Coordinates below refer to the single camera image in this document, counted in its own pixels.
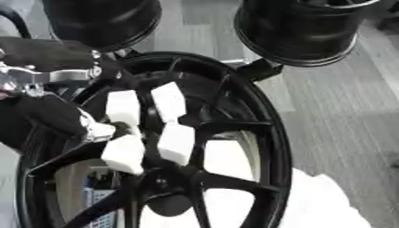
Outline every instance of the foam cube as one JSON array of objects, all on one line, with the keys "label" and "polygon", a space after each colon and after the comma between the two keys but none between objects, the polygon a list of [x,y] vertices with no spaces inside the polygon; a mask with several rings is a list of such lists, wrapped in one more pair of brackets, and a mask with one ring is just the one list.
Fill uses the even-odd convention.
[{"label": "foam cube", "polygon": [[102,160],[113,170],[140,175],[143,173],[144,152],[141,137],[127,134],[108,142]]},{"label": "foam cube", "polygon": [[108,94],[106,114],[110,121],[140,125],[140,103],[134,90],[117,91]]},{"label": "foam cube", "polygon": [[166,123],[159,138],[158,149],[163,159],[185,166],[188,164],[195,143],[194,128]]},{"label": "foam cube", "polygon": [[160,86],[152,90],[151,94],[164,123],[176,121],[186,114],[184,95],[175,82]]}]

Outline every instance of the gray floor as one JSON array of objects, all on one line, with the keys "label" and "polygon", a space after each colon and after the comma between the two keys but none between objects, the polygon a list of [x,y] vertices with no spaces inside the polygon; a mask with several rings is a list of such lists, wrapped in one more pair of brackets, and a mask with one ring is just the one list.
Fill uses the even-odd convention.
[{"label": "gray floor", "polygon": [[[48,37],[38,1],[0,2],[19,10],[35,37]],[[239,0],[161,2],[162,22],[139,49],[219,60],[256,58],[232,29]],[[375,228],[399,227],[399,169],[391,168],[399,159],[399,33],[374,28],[388,4],[370,11],[359,45],[344,61],[318,69],[287,68],[282,76],[259,83],[285,121],[295,166],[335,178]],[[1,23],[0,34],[15,34],[10,24]],[[10,178],[7,172],[3,176],[0,183]]]}]

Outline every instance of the screw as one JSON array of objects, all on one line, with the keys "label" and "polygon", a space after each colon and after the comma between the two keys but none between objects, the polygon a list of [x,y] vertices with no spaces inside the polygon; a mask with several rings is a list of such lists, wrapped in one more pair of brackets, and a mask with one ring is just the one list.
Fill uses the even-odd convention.
[{"label": "screw", "polygon": [[120,57],[125,57],[125,56],[127,56],[127,52],[126,52],[125,49],[117,50],[117,51],[115,52],[115,54],[119,55]]},{"label": "screw", "polygon": [[102,68],[99,66],[94,66],[91,70],[90,70],[90,75],[92,78],[96,78],[99,77],[102,74]]},{"label": "screw", "polygon": [[147,109],[147,115],[149,115],[149,116],[152,116],[152,117],[155,117],[156,115],[157,115],[157,110],[155,109],[155,108],[148,108]]},{"label": "screw", "polygon": [[97,50],[92,50],[92,55],[95,59],[100,59],[102,57],[102,54]]},{"label": "screw", "polygon": [[157,184],[161,187],[161,188],[166,188],[167,187],[167,180],[163,179],[163,178],[158,178],[157,179]]}]

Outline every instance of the white fabric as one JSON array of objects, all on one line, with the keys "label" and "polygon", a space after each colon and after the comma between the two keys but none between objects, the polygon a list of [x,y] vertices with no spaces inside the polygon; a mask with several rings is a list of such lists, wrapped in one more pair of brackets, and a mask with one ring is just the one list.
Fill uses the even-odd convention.
[{"label": "white fabric", "polygon": [[294,169],[292,190],[280,228],[371,228],[344,191],[326,175]]}]

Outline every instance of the wheel rim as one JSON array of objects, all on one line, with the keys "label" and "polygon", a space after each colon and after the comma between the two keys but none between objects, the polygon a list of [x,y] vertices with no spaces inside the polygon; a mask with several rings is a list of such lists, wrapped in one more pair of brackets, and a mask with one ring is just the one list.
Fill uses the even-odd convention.
[{"label": "wheel rim", "polygon": [[[219,117],[227,116],[223,113],[212,114],[213,112],[209,112],[211,113],[211,120],[216,119],[217,121],[200,123],[203,119],[187,117],[182,118],[181,122],[185,125],[195,126],[196,130],[201,132],[200,135],[203,138],[196,142],[197,146],[204,145],[207,139],[210,139],[210,136],[221,132],[246,130],[255,134],[261,164],[259,183],[207,172],[203,169],[202,161],[204,157],[204,150],[202,149],[204,147],[198,146],[192,154],[191,164],[188,167],[154,166],[146,168],[145,175],[141,177],[124,175],[123,183],[108,198],[101,201],[100,205],[85,210],[66,224],[62,219],[56,196],[54,196],[56,183],[53,174],[66,165],[99,158],[105,143],[83,146],[77,150],[80,152],[73,152],[74,156],[71,156],[73,153],[64,152],[60,154],[60,151],[62,151],[60,148],[66,148],[66,139],[37,127],[31,134],[31,138],[27,140],[25,155],[22,157],[18,168],[16,200],[21,227],[80,227],[80,225],[93,221],[98,215],[104,215],[105,208],[107,208],[106,212],[117,208],[128,210],[123,206],[126,200],[137,200],[138,205],[142,206],[143,203],[148,203],[150,198],[163,198],[168,194],[175,194],[176,192],[172,192],[171,189],[173,191],[181,190],[177,194],[182,194],[191,201],[201,228],[211,227],[202,203],[203,191],[200,190],[204,188],[227,188],[251,192],[256,199],[243,226],[259,227],[260,224],[263,224],[263,227],[277,227],[289,196],[292,166],[289,143],[283,125],[277,112],[263,94],[246,79],[240,78],[235,70],[218,61],[194,54],[147,53],[134,58],[127,58],[122,63],[134,75],[133,81],[130,80],[132,77],[127,80],[129,81],[129,88],[133,89],[139,86],[142,101],[145,100],[147,89],[154,86],[154,83],[155,85],[163,84],[171,78],[176,80],[176,83],[180,86],[184,84],[184,80],[190,81],[188,83],[190,86],[183,86],[182,91],[186,96],[189,93],[195,94],[196,92],[191,92],[195,90],[191,89],[191,87],[195,87],[192,85],[193,76],[204,77],[209,83],[213,82],[215,85],[213,96],[210,96],[211,102],[208,101],[208,105],[215,104],[215,101],[218,100],[216,97],[222,96],[221,92],[225,95],[224,92],[230,91],[227,94],[232,97],[232,100],[239,98],[237,103],[240,103],[240,108],[237,110],[240,111],[231,111],[231,108],[223,108],[223,106],[228,107],[227,104],[216,102],[218,107],[222,107],[221,110],[229,110],[226,113],[227,116],[230,115],[232,120],[222,119],[223,121],[220,121]],[[180,78],[182,72],[184,72],[183,79]],[[157,74],[162,74],[163,77],[157,77]],[[117,82],[113,86],[126,86],[125,79],[121,81],[123,82]],[[104,98],[109,90],[109,85],[91,88],[80,94],[75,101],[82,103],[95,118],[100,119],[103,116]],[[152,118],[151,121],[147,122],[153,123],[156,121]],[[153,129],[152,132],[157,132],[158,130],[155,129],[157,127],[152,126],[151,123],[146,128],[151,128]],[[149,194],[148,192],[153,190],[153,182],[157,181],[154,176],[159,175],[165,176],[168,184],[173,185],[173,187],[157,193],[158,195]],[[132,189],[141,190],[136,191],[134,195],[129,193]],[[136,222],[140,219],[130,218],[130,221]]]}]

